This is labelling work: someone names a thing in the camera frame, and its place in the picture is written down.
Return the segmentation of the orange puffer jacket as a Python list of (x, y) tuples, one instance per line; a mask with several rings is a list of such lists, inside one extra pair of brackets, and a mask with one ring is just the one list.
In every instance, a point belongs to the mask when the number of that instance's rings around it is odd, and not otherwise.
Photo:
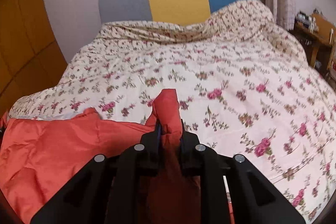
[(1, 190), (18, 217), (29, 223), (47, 201), (97, 154), (115, 156), (152, 130), (164, 126), (167, 166), (149, 187), (150, 223), (199, 223), (198, 183), (183, 178), (177, 140), (186, 128), (217, 151), (232, 155), (231, 130), (212, 129), (205, 116), (219, 104), (163, 90), (147, 103), (110, 102), (86, 107), (68, 120), (10, 119), (1, 144)]

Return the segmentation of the floral bed quilt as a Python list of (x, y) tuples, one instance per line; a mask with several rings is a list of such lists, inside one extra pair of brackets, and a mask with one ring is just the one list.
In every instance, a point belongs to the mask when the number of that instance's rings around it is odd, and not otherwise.
[(109, 22), (59, 83), (17, 100), (8, 120), (65, 120), (100, 104), (147, 103), (164, 89), (219, 104), (205, 116), (312, 223), (335, 192), (335, 91), (259, 1), (189, 26)]

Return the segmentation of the wooden wardrobe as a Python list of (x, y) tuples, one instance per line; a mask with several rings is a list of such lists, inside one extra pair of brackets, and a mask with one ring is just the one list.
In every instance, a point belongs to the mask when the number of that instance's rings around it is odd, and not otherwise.
[(1, 0), (1, 113), (55, 86), (67, 67), (43, 0)]

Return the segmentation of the wooden bedside table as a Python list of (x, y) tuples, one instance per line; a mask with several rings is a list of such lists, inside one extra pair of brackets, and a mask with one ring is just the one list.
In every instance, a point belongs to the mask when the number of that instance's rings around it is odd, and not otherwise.
[(311, 14), (316, 18), (318, 32), (310, 32), (307, 28), (294, 23), (291, 34), (303, 46), (309, 65), (323, 77), (327, 77), (335, 61), (335, 25), (321, 14)]

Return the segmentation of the items on bedside table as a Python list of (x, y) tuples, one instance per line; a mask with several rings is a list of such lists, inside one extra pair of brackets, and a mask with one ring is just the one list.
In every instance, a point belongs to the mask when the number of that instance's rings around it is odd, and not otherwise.
[(303, 11), (299, 11), (295, 16), (295, 23), (307, 28), (310, 32), (318, 32), (319, 27), (316, 22), (316, 18), (312, 15), (308, 15)]

